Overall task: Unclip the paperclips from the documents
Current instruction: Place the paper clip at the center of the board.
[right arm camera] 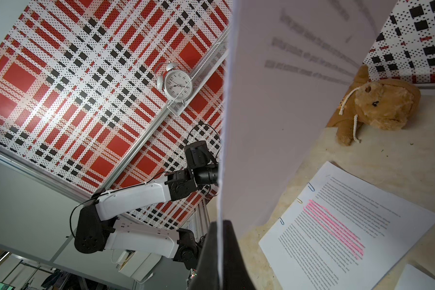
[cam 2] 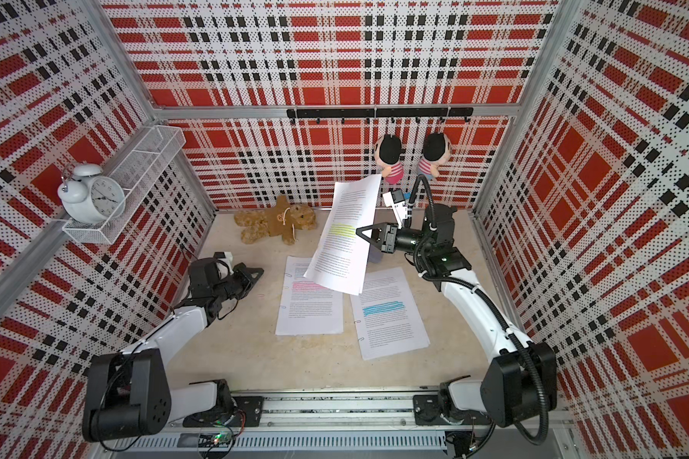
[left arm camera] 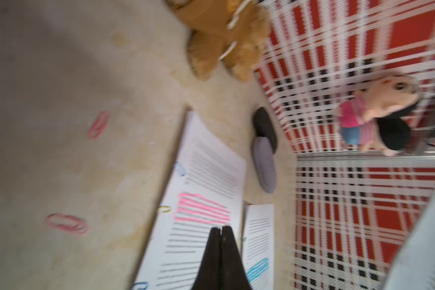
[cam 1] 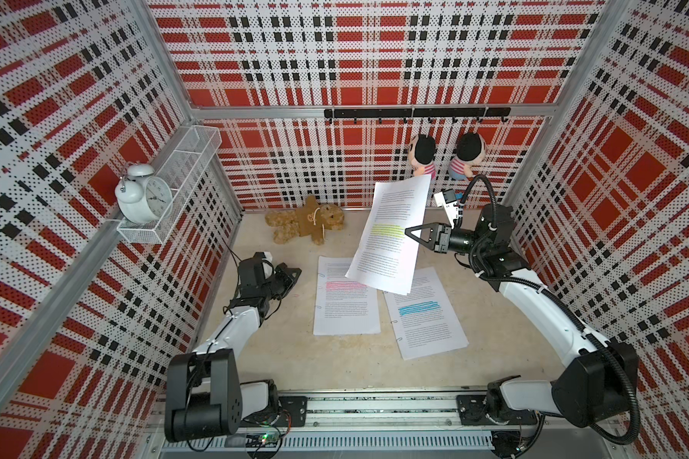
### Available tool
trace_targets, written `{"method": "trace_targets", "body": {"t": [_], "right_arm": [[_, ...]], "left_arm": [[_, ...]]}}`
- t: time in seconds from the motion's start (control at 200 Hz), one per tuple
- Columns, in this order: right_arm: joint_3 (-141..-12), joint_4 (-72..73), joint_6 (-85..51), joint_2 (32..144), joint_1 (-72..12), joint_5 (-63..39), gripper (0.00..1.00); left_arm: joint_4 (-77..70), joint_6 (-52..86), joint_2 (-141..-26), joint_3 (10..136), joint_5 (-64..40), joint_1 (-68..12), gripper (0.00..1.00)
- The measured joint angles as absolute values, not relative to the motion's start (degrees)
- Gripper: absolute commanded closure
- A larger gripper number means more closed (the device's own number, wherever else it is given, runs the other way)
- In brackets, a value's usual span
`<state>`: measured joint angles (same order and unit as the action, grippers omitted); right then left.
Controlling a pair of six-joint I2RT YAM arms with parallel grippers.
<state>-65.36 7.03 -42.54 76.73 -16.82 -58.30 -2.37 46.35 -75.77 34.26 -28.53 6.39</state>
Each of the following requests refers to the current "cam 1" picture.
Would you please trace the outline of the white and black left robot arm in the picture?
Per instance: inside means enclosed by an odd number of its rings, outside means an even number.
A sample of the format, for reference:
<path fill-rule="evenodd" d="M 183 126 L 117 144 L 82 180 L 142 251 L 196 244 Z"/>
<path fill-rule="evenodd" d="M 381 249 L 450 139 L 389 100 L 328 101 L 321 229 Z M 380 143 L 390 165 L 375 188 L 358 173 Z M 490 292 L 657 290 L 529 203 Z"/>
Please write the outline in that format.
<path fill-rule="evenodd" d="M 299 268 L 275 266 L 269 252 L 239 262 L 237 286 L 220 325 L 168 366 L 164 429 L 170 443 L 227 436 L 243 424 L 277 420 L 275 383 L 241 382 L 237 357 L 268 319 L 270 302 L 285 299 L 301 275 Z"/>

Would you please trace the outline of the document with pink highlight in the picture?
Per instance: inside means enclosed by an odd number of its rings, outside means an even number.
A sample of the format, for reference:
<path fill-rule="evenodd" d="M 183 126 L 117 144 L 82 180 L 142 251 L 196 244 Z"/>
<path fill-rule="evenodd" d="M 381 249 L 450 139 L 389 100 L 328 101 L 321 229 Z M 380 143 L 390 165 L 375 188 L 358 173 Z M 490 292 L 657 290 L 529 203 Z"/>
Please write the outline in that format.
<path fill-rule="evenodd" d="M 346 278 L 351 258 L 318 260 L 314 336 L 381 333 L 377 292 Z"/>

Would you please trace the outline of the document with yellow highlight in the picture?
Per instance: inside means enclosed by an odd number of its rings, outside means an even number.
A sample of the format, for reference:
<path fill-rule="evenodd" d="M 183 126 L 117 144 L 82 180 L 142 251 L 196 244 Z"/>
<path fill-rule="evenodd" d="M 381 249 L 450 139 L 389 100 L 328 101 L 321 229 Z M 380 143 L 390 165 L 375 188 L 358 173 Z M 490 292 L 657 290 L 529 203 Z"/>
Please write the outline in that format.
<path fill-rule="evenodd" d="M 429 176 L 375 184 L 371 212 L 347 279 L 400 296 L 411 292 L 419 244 L 406 229 L 423 223 L 430 189 Z"/>

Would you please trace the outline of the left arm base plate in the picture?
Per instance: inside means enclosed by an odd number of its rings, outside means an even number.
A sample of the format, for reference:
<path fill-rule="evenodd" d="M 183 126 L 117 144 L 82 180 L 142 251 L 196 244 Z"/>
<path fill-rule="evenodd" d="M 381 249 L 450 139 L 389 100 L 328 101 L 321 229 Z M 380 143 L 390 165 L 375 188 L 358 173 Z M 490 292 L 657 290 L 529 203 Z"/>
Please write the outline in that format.
<path fill-rule="evenodd" d="M 283 396 L 271 405 L 270 413 L 264 417 L 268 425 L 285 428 L 301 428 L 305 425 L 309 399 L 305 396 Z"/>

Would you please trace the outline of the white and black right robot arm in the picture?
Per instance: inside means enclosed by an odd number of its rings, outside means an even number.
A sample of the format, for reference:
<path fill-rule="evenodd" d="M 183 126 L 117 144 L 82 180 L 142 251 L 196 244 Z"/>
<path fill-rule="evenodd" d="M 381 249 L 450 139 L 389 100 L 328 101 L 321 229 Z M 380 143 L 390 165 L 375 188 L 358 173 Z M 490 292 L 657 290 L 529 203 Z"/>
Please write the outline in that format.
<path fill-rule="evenodd" d="M 405 229 L 407 237 L 436 254 L 467 257 L 475 276 L 515 305 L 544 336 L 564 367 L 553 381 L 509 376 L 490 382 L 482 418 L 506 425 L 532 411 L 591 428 L 616 445 L 630 445 L 641 431 L 637 399 L 639 358 L 631 344 L 612 342 L 579 319 L 510 246 L 516 226 L 511 208 L 487 205 L 474 229 L 430 223 Z"/>

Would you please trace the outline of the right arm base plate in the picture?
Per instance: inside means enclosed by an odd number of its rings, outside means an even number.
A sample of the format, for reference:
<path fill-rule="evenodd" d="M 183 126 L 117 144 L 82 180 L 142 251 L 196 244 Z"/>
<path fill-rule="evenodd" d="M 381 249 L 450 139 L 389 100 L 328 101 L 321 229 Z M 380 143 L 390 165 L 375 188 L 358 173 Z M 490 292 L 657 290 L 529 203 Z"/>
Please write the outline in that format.
<path fill-rule="evenodd" d="M 457 396 L 457 414 L 463 426 L 537 426 L 538 417 L 530 410 L 508 410 L 491 415 L 485 392 Z"/>

